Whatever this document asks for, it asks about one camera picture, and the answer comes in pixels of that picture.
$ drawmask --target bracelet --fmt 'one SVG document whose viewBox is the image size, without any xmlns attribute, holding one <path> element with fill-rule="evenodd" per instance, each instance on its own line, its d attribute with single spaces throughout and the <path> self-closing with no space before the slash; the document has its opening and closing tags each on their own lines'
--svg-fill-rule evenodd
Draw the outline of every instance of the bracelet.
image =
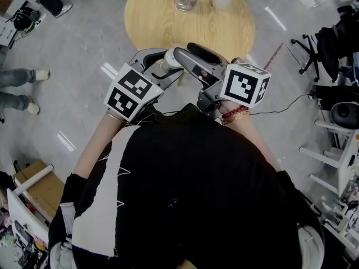
<svg viewBox="0 0 359 269">
<path fill-rule="evenodd" d="M 227 114 L 222 115 L 222 125 L 227 125 L 234 120 L 238 120 L 240 118 L 243 118 L 245 115 L 248 115 L 250 112 L 249 108 L 241 105 L 238 109 L 235 109 Z"/>
<path fill-rule="evenodd" d="M 107 110 L 106 113 L 107 113 L 111 118 L 113 118 L 113 119 L 115 119 L 115 120 L 118 120 L 119 122 L 127 123 L 125 120 L 121 120 L 121 119 L 119 119 L 119 118 L 116 118 L 114 115 L 111 115 L 111 114 L 108 112 L 108 110 Z"/>
</svg>

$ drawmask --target gray floor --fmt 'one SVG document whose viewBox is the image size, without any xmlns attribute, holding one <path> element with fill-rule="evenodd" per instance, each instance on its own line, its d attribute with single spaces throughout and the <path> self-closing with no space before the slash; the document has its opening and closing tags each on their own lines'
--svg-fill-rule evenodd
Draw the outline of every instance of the gray floor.
<svg viewBox="0 0 359 269">
<path fill-rule="evenodd" d="M 74 4 L 63 17 L 50 16 L 29 37 L 19 40 L 7 54 L 5 68 L 47 68 L 51 79 L 36 85 L 8 89 L 30 93 L 41 107 L 37 117 L 27 112 L 6 110 L 6 123 L 0 125 L 0 170 L 11 172 L 14 159 L 22 163 L 41 158 L 53 164 L 63 180 L 73 170 L 86 143 L 100 121 L 105 107 L 104 95 L 110 81 L 100 71 L 104 62 L 120 68 L 135 53 L 123 25 L 127 0 L 65 0 Z M 276 49 L 284 43 L 268 70 L 272 80 L 265 100 L 253 112 L 281 110 L 296 97 L 308 93 L 314 80 L 311 69 L 303 76 L 307 54 L 290 44 L 291 38 L 314 34 L 339 20 L 334 0 L 246 0 L 256 21 L 255 45 L 248 60 L 264 67 Z M 330 79 L 321 68 L 321 84 Z M 181 109 L 195 102 L 200 84 L 186 77 L 181 87 L 173 86 L 156 106 L 160 110 Z M 323 150 L 329 144 L 328 133 L 314 128 L 321 118 L 315 102 L 302 97 L 288 111 L 254 117 L 282 168 L 295 185 L 308 192 L 310 173 L 319 173 L 323 165 L 298 152 L 302 145 Z M 58 140 L 62 131 L 76 146 L 70 153 Z"/>
</svg>

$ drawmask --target red beaded bracelet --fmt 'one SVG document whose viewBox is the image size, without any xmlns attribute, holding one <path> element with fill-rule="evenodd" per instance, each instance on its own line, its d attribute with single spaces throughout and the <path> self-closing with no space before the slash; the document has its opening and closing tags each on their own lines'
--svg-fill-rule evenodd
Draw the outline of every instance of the red beaded bracelet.
<svg viewBox="0 0 359 269">
<path fill-rule="evenodd" d="M 248 109 L 247 106 L 245 106 L 245 105 L 240 105 L 239 108 L 237 108 L 237 109 L 235 109 L 235 110 L 233 110 L 233 111 L 231 111 L 231 112 L 229 112 L 229 113 L 227 113 L 227 114 L 223 114 L 223 115 L 222 115 L 222 119 L 229 119 L 229 118 L 231 118 L 232 116 L 234 116 L 235 114 L 239 114 L 239 113 L 241 113 L 241 112 L 244 112 L 244 111 L 247 110 L 247 109 Z"/>
</svg>

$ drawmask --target sneaker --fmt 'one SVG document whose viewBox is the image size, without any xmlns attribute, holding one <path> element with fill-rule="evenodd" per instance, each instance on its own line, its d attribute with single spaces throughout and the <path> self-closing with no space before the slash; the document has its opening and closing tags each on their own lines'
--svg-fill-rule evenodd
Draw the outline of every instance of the sneaker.
<svg viewBox="0 0 359 269">
<path fill-rule="evenodd" d="M 37 81 L 47 81 L 50 78 L 50 71 L 48 69 L 41 69 L 36 71 Z"/>
<path fill-rule="evenodd" d="M 64 6 L 62 7 L 62 10 L 61 10 L 60 14 L 59 14 L 59 15 L 56 15 L 55 18 L 59 18 L 59 17 L 61 17 L 62 15 L 66 14 L 68 11 L 71 10 L 72 6 L 73 6 L 72 3 L 64 5 Z"/>
<path fill-rule="evenodd" d="M 40 108 L 33 102 L 29 103 L 29 106 L 26 109 L 30 114 L 38 115 L 40 113 Z"/>
</svg>

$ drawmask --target wooden tabletop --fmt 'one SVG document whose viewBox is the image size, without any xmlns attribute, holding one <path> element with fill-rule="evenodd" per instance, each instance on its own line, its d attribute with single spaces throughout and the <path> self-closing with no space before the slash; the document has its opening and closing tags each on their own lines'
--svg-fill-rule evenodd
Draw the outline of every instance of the wooden tabletop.
<svg viewBox="0 0 359 269">
<path fill-rule="evenodd" d="M 233 0 L 224 10 L 216 10 L 210 0 L 199 0 L 195 9 L 188 12 L 178 10 L 174 1 L 127 1 L 125 27 L 138 50 L 194 42 L 229 61 L 244 58 L 251 50 L 255 24 L 244 0 Z"/>
</svg>

